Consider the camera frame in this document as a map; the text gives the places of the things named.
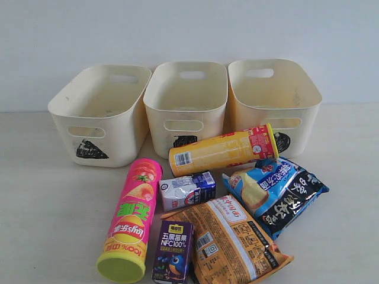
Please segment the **black label on basket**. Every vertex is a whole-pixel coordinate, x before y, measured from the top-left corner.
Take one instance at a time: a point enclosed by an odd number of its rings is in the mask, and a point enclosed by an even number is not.
[[[83,139],[76,149],[76,156],[83,159],[109,159],[103,151],[87,139]]]
[[[290,136],[281,132],[276,132],[274,133],[274,137],[275,137],[275,142],[277,144],[278,152],[282,153],[286,151],[286,149],[288,149],[288,147],[291,144]]]
[[[183,135],[175,137],[177,137],[177,139],[174,142],[174,148],[197,142],[197,136],[193,135]]]

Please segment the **table surface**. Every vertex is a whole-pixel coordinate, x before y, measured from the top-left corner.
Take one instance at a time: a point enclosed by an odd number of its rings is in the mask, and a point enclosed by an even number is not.
[[[379,263],[379,104],[322,105],[294,162],[330,187],[277,243],[295,260],[262,283],[374,283]],[[167,160],[152,150],[140,157]],[[71,162],[48,113],[0,114],[0,283],[110,283],[95,268],[128,167]],[[226,194],[216,171],[217,195]],[[158,201],[146,260],[150,280]]]

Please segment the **white plastic basket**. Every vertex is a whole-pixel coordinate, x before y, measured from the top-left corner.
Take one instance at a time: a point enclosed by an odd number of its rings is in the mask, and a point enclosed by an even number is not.
[[[156,68],[144,95],[155,152],[222,134],[226,68],[213,62],[167,62]]]
[[[232,130],[269,122],[283,157],[301,154],[322,96],[305,71],[289,60],[239,60],[228,67]]]
[[[139,66],[90,67],[50,101],[75,163],[121,167],[137,157],[149,130],[142,97],[151,74]]]

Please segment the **cartoon bird on box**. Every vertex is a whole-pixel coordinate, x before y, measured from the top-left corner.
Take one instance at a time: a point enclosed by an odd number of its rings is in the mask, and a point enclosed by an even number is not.
[[[185,260],[180,254],[171,258],[168,267],[170,268],[171,273],[173,273],[177,279],[183,278],[181,275],[185,274]]]

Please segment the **pink lay's chip can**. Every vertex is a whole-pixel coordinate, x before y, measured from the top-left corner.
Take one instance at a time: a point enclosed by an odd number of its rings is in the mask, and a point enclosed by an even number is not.
[[[145,272],[149,230],[154,217],[162,167],[151,159],[130,165],[97,269],[119,283],[139,281]]]

